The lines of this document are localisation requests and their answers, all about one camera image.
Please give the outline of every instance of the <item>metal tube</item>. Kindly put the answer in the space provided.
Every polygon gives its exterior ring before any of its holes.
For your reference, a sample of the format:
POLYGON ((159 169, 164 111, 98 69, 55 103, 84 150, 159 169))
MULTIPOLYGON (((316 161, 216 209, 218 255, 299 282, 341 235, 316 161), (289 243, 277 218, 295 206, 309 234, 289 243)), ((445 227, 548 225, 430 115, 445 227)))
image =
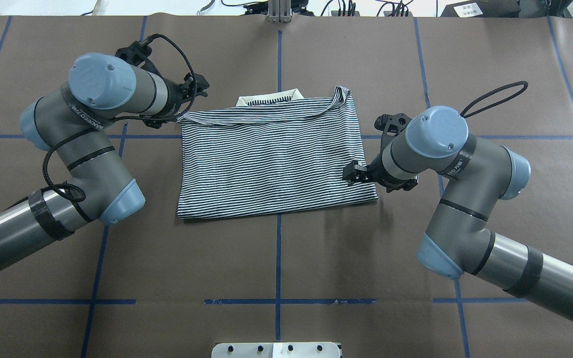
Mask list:
MULTIPOLYGON (((45 192, 43 197, 55 219, 70 231, 86 224, 72 204, 55 192, 45 192)), ((0 213, 0 270, 54 242, 39 226, 27 200, 0 213)))
POLYGON ((540 274, 537 274, 537 265, 532 264, 533 251, 538 252, 497 234, 487 262, 477 276, 508 292, 521 283, 525 288, 517 297, 573 321, 573 266, 539 252, 542 260, 534 260, 539 263, 540 274))

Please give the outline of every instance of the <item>white floor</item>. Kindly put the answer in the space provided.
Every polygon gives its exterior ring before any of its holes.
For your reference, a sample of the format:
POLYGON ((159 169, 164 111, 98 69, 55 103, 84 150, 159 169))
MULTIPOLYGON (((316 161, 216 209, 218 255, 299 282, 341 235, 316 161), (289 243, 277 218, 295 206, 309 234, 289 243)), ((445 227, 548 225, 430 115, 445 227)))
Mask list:
MULTIPOLYGON (((227 4, 239 4, 247 0, 224 0, 227 4)), ((463 0, 439 1, 439 13, 447 4, 463 0)), ((79 15, 96 8, 95 14, 106 15, 144 15, 153 13, 170 13, 195 15, 209 0, 0 0, 0 14, 22 15, 79 15)), ((327 0, 309 0, 307 9, 319 15, 327 0)), ((358 0, 357 10, 361 16, 375 16, 383 2, 378 0, 358 0)), ((414 16, 435 16, 437 2, 435 0, 414 0, 408 8, 414 16)), ((324 16, 330 15, 330 10, 337 10, 337 0, 328 7, 324 16)), ((227 7, 216 0, 214 5, 206 10, 204 15, 236 15, 242 14, 242 7, 227 7)))

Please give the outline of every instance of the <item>blue joint cap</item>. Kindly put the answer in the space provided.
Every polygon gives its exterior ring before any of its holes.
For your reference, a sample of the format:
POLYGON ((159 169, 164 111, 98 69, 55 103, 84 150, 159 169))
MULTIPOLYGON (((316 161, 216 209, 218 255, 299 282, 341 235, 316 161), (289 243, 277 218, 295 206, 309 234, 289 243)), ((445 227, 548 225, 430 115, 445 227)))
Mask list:
POLYGON ((525 188, 527 182, 530 181, 530 174, 532 174, 532 168, 530 163, 525 159, 525 157, 517 154, 507 147, 501 146, 510 155, 510 162, 512 163, 512 177, 510 177, 510 184, 507 186, 507 190, 499 199, 510 200, 521 193, 521 189, 525 188))
POLYGON ((460 278, 464 274, 464 270, 425 233, 417 250, 417 259, 432 272, 450 279, 460 278))
POLYGON ((455 109, 434 106, 423 111, 405 129, 408 146, 423 157, 452 156, 468 140, 468 123, 455 109))
POLYGON ((34 110, 37 108, 37 103, 39 103, 40 99, 41 98, 35 100, 33 104, 21 112, 21 116, 19 116, 19 127, 21 127, 21 132, 25 139, 32 142, 35 147, 41 150, 50 150, 50 146, 47 145, 39 135, 37 124, 34 122, 34 110))
POLYGON ((138 187, 136 179, 132 179, 98 219, 107 226, 114 225, 139 211, 143 205, 145 205, 145 197, 141 188, 138 187))
POLYGON ((121 107, 136 90, 136 75, 129 64, 96 52, 77 58, 68 80, 79 102, 95 109, 121 107))

